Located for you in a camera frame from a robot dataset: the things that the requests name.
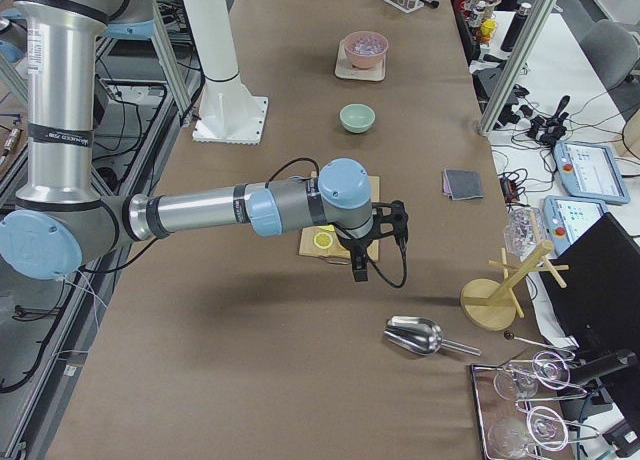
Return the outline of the pink bowl of ice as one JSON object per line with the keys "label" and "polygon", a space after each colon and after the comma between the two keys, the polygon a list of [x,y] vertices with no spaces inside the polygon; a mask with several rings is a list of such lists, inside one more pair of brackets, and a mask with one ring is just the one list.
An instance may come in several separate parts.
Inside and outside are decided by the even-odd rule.
{"label": "pink bowl of ice", "polygon": [[352,66],[371,69],[382,62],[389,48],[389,42],[378,32],[356,31],[345,37],[343,47]]}

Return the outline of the black monitor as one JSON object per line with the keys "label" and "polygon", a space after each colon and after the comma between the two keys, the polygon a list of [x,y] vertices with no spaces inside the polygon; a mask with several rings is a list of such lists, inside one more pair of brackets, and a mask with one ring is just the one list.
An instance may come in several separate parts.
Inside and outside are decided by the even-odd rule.
{"label": "black monitor", "polygon": [[567,265],[560,287],[540,275],[564,334],[592,353],[639,351],[639,245],[604,214],[557,259]]}

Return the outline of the green ceramic bowl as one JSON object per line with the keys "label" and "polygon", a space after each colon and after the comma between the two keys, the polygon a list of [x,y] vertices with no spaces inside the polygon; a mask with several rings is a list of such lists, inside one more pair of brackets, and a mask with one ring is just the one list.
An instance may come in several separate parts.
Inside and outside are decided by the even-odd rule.
{"label": "green ceramic bowl", "polygon": [[360,103],[348,104],[340,110],[339,120],[347,132],[361,134],[367,132],[373,126],[376,114],[368,105]]}

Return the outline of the grey folded cloth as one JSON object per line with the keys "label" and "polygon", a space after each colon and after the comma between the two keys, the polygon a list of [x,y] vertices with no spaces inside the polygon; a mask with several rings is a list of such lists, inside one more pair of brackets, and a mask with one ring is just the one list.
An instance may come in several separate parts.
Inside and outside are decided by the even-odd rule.
{"label": "grey folded cloth", "polygon": [[480,175],[468,170],[444,169],[442,191],[452,200],[480,199],[484,196]]}

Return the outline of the teach pendant near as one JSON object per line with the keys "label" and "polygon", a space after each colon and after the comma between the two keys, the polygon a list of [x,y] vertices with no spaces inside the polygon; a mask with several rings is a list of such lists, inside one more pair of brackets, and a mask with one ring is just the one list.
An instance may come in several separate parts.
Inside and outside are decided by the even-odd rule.
{"label": "teach pendant near", "polygon": [[567,250],[607,212],[601,200],[547,196],[543,201],[543,217],[555,254]]}

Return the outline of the cream rabbit tray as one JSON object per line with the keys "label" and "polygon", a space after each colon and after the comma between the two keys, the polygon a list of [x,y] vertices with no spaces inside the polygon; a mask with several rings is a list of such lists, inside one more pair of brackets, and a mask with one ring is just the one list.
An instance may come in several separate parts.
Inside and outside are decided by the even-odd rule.
{"label": "cream rabbit tray", "polygon": [[344,44],[345,40],[341,39],[334,70],[336,77],[345,80],[370,82],[381,82],[384,80],[386,74],[386,55],[383,55],[382,61],[371,69],[359,69],[353,66],[347,59]]}

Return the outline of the metal ice scoop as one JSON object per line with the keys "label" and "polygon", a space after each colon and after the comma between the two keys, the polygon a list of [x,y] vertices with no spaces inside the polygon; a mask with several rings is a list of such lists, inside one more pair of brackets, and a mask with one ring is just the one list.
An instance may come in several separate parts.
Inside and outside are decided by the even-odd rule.
{"label": "metal ice scoop", "polygon": [[383,334],[391,343],[418,355],[431,355],[441,349],[476,357],[482,354],[478,348],[445,339],[440,325],[424,317],[393,316],[387,320]]}

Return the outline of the aluminium frame post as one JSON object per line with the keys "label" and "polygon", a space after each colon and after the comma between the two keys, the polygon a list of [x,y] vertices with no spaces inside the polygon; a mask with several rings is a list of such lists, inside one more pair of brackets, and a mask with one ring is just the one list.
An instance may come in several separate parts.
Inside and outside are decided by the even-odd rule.
{"label": "aluminium frame post", "polygon": [[497,85],[487,106],[479,120],[477,132],[487,137],[501,113],[509,94],[517,80],[520,70],[524,66],[546,21],[556,5],[557,0],[536,0],[523,29],[518,36],[514,49],[500,75]]}

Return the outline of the glass rack tray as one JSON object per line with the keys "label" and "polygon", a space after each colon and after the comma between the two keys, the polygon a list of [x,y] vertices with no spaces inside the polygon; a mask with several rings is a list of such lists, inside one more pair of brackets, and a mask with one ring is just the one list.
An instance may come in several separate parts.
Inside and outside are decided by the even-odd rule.
{"label": "glass rack tray", "polygon": [[563,401],[580,402],[588,392],[573,382],[569,363],[553,350],[469,370],[484,459],[562,459],[601,435],[563,416]]}

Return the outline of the teach pendant far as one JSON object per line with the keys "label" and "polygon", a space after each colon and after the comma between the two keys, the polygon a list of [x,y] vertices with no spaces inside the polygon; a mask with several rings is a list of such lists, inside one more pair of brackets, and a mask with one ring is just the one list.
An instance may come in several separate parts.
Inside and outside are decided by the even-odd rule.
{"label": "teach pendant far", "polygon": [[571,196],[615,205],[631,202],[613,152],[607,145],[559,141],[553,156],[560,180]]}

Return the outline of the black bottle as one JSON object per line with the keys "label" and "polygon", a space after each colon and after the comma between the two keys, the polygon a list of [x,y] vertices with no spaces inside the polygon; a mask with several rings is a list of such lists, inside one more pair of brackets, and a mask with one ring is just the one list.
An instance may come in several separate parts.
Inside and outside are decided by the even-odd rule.
{"label": "black bottle", "polygon": [[512,52],[515,43],[520,35],[524,24],[531,12],[532,5],[528,2],[522,3],[516,10],[511,23],[507,29],[505,37],[500,45],[503,52]]}

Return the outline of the office chair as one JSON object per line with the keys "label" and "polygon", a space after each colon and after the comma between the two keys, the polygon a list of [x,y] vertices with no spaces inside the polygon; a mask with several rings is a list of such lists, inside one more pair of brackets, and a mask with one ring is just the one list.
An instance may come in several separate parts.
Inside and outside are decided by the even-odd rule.
{"label": "office chair", "polygon": [[639,68],[639,32],[609,19],[597,21],[579,41],[593,70],[618,104],[630,103]]}

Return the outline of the wooden mug tree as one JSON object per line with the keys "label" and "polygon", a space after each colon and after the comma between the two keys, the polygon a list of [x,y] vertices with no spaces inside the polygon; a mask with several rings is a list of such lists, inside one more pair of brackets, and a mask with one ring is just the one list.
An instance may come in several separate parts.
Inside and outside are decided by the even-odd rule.
{"label": "wooden mug tree", "polygon": [[467,318],[489,331],[505,330],[516,317],[523,318],[524,311],[515,296],[514,287],[534,271],[550,273],[561,288],[566,288],[567,283],[560,272],[568,271],[570,267],[551,263],[547,254],[552,248],[550,240],[542,240],[519,266],[507,265],[505,261],[494,262],[503,270],[501,283],[487,278],[469,281],[460,294],[460,305]]}

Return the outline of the teach pendant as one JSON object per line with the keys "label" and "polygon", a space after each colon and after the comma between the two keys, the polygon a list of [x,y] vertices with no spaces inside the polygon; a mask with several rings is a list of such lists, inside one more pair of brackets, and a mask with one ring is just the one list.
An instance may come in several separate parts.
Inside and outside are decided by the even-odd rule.
{"label": "teach pendant", "polygon": [[607,212],[601,200],[547,196],[543,201],[543,217],[555,254],[567,250]]}
{"label": "teach pendant", "polygon": [[553,156],[560,180],[571,196],[615,205],[631,202],[613,152],[607,145],[559,141]]}

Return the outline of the bamboo cutting board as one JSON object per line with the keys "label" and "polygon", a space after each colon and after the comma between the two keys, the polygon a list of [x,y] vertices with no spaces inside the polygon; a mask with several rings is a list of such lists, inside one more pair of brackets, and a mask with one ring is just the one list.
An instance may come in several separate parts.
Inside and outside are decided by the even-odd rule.
{"label": "bamboo cutting board", "polygon": [[[372,201],[379,201],[380,178],[369,176],[372,189]],[[379,260],[379,241],[375,240],[368,247],[367,253],[374,260]],[[311,226],[301,232],[298,254],[300,256],[321,259],[329,264],[349,265],[350,253],[338,241],[338,236],[333,226]]]}

